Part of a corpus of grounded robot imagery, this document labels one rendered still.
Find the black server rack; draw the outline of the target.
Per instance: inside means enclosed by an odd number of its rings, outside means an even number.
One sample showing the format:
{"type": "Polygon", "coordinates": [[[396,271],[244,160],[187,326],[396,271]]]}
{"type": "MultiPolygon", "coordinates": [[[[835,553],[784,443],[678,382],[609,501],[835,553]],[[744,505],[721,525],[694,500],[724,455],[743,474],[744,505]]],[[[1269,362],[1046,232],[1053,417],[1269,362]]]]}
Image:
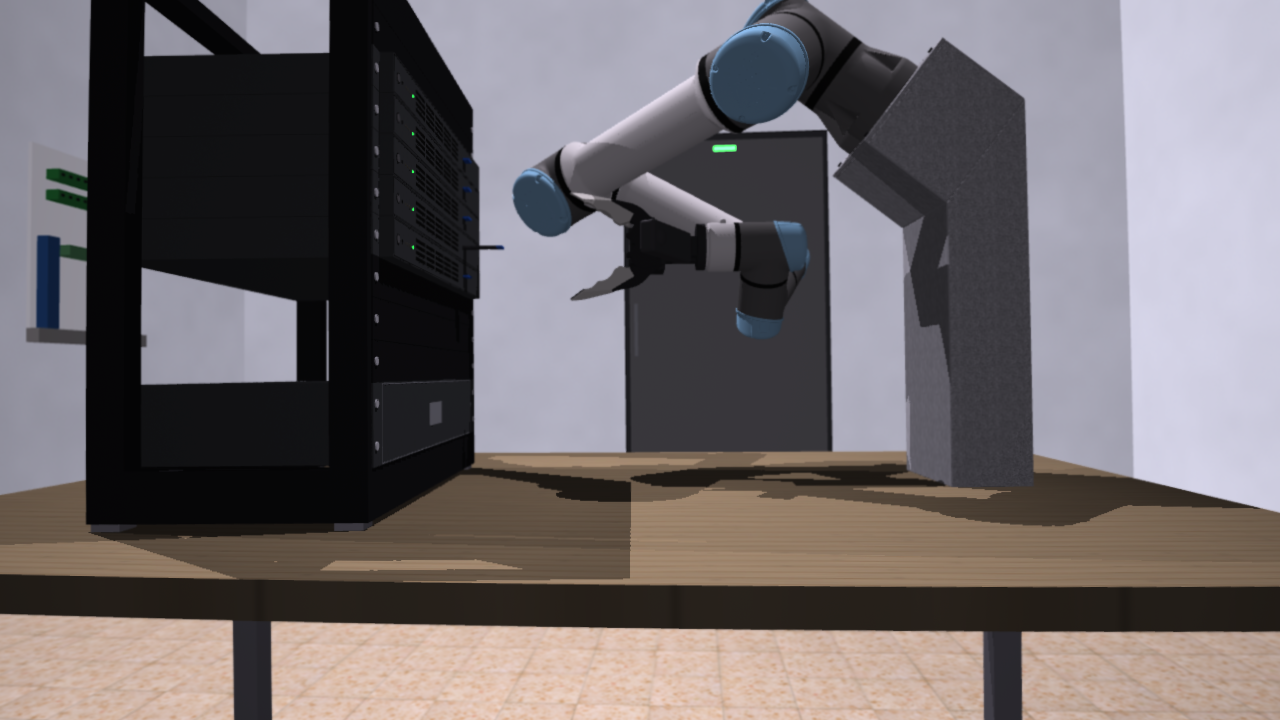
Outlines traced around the black server rack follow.
{"type": "Polygon", "coordinates": [[[472,118],[407,0],[330,0],[329,53],[288,54],[198,0],[91,0],[91,532],[366,530],[472,468],[480,250],[504,250],[465,246],[472,118]],[[145,3],[214,55],[143,56],[145,3]],[[329,384],[141,386],[142,268],[297,301],[297,380],[239,383],[329,384]]]}

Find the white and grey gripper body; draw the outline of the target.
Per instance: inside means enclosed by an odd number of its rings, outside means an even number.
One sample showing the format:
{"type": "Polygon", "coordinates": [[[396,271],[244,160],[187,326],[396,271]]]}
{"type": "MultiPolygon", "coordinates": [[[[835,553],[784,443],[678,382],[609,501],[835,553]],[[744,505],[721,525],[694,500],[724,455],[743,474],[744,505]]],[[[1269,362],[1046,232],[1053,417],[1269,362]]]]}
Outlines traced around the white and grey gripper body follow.
{"type": "MultiPolygon", "coordinates": [[[[626,254],[628,258],[628,266],[650,268],[654,266],[657,272],[650,275],[663,275],[666,270],[666,264],[677,264],[668,260],[655,258],[652,255],[644,255],[640,251],[640,222],[637,222],[632,228],[628,228],[626,237],[630,240],[630,251],[626,254]]],[[[707,266],[707,225],[696,224],[695,236],[691,236],[691,261],[682,264],[695,264],[696,270],[705,270],[707,266]]]]}

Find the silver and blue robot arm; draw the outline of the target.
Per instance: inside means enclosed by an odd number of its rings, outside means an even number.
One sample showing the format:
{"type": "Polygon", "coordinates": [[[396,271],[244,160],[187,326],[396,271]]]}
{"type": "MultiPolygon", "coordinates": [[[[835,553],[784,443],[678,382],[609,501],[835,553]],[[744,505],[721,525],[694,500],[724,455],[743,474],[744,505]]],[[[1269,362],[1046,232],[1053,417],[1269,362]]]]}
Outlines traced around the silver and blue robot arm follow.
{"type": "Polygon", "coordinates": [[[765,0],[744,29],[699,59],[695,76],[589,143],[568,143],[524,170],[515,209],[531,231],[556,237],[596,211],[570,193],[634,202],[655,218],[640,222],[640,251],[677,264],[691,261],[695,225],[705,224],[707,272],[740,272],[739,331],[769,340],[810,263],[804,227],[740,222],[648,172],[722,129],[737,135],[774,120],[797,101],[851,154],[916,68],[867,46],[808,0],[765,0]]]}

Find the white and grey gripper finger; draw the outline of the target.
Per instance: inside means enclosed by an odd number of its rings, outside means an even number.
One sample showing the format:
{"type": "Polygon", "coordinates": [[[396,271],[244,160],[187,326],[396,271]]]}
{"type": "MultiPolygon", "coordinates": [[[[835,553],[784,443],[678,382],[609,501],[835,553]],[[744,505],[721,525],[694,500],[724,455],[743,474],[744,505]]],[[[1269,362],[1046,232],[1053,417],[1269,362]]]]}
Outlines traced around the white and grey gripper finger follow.
{"type": "Polygon", "coordinates": [[[639,208],[632,202],[603,199],[588,193],[570,193],[570,196],[576,199],[579,202],[591,205],[596,209],[596,211],[602,211],[605,217],[609,217],[617,225],[626,225],[630,228],[630,223],[635,225],[637,222],[655,219],[649,217],[643,208],[639,208]]]}
{"type": "Polygon", "coordinates": [[[631,269],[630,266],[628,268],[617,266],[609,278],[607,278],[605,281],[596,281],[596,284],[594,284],[591,288],[581,290],[579,293],[573,295],[571,300],[575,301],[575,300],[593,299],[605,293],[612,293],[618,290],[632,288],[646,281],[646,277],[654,272],[657,272],[654,266],[650,268],[634,266],[631,269]]]}

